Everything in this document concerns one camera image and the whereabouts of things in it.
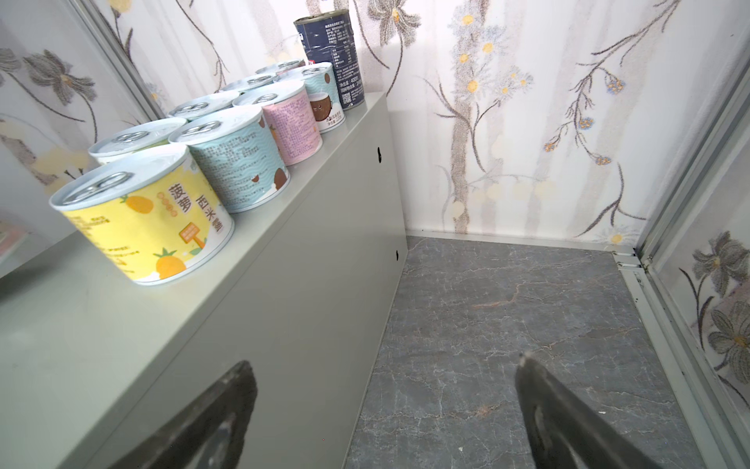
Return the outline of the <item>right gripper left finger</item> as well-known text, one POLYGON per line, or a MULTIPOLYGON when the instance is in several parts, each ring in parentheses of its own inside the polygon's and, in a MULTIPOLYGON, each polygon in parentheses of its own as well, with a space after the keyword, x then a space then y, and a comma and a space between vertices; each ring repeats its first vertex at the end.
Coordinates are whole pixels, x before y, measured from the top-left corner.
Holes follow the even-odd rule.
POLYGON ((251 363, 240 361, 112 466, 236 468, 257 397, 251 363))

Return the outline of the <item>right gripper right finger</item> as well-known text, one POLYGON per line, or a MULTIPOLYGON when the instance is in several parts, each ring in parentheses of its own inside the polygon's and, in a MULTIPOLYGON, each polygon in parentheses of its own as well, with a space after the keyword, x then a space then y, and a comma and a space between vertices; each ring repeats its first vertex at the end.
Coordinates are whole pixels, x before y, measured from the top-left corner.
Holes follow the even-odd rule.
POLYGON ((546 367, 523 354, 515 386, 537 468, 656 468, 546 367))

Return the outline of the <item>white lid can front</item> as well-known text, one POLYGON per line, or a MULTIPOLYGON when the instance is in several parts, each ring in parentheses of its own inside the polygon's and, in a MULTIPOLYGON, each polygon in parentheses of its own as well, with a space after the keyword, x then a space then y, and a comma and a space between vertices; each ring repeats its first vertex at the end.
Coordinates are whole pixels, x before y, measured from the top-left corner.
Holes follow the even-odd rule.
POLYGON ((246 76, 240 80, 236 80, 232 83, 227 84, 222 88, 222 91, 238 91, 239 93, 245 93, 249 90, 254 90, 273 84, 279 80, 275 74, 262 73, 246 76))

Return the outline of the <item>pink label can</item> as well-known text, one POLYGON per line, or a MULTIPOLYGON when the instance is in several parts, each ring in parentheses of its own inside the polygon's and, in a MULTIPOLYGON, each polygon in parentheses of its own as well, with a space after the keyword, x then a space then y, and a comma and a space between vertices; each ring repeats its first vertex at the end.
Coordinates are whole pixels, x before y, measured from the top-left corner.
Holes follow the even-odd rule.
POLYGON ((263 68, 256 70, 256 74, 271 74, 281 75, 289 72, 289 70, 295 70, 295 68, 302 68, 306 66, 307 62, 304 59, 293 59, 284 62, 278 62, 275 64, 269 64, 263 68))

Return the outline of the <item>dark blue tomato can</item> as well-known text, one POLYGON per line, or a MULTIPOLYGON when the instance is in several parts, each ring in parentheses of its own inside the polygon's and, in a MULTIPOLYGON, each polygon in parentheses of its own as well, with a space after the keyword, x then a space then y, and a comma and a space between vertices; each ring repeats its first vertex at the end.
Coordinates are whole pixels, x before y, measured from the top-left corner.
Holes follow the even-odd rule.
POLYGON ((334 10, 294 22, 310 63, 332 64, 344 111, 364 102, 363 76, 348 9, 334 10))

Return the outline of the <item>yellow label can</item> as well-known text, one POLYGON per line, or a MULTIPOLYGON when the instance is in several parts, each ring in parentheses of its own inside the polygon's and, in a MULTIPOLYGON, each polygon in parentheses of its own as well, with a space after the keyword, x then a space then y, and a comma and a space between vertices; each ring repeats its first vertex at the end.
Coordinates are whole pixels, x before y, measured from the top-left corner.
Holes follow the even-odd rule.
POLYGON ((234 219, 183 144, 125 156, 66 184, 50 198, 137 285, 175 281, 230 240, 234 219))

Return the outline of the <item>green label can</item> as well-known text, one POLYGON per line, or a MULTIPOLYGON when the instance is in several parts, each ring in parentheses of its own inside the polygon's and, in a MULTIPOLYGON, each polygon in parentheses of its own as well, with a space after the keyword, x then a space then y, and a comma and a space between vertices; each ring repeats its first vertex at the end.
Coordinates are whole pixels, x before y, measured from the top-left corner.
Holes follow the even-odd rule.
POLYGON ((97 142, 88 154, 99 164, 110 164, 134 152, 167 145, 169 135, 187 123, 187 119, 169 117, 130 127, 97 142))

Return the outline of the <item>teal label can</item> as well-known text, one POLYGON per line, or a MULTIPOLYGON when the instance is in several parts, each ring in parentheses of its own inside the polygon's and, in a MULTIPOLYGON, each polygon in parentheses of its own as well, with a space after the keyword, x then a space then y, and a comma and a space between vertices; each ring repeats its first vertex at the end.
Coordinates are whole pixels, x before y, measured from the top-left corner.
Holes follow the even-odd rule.
POLYGON ((312 113, 321 134, 333 130, 345 121, 333 64, 323 62, 293 68, 281 74, 280 80, 304 82, 312 113))
POLYGON ((228 109, 232 106, 232 102, 239 96, 240 93, 238 91, 223 91, 206 95, 175 107, 175 109, 169 111, 168 115, 170 117, 179 117, 187 119, 187 121, 193 121, 211 113, 222 111, 222 109, 228 109))

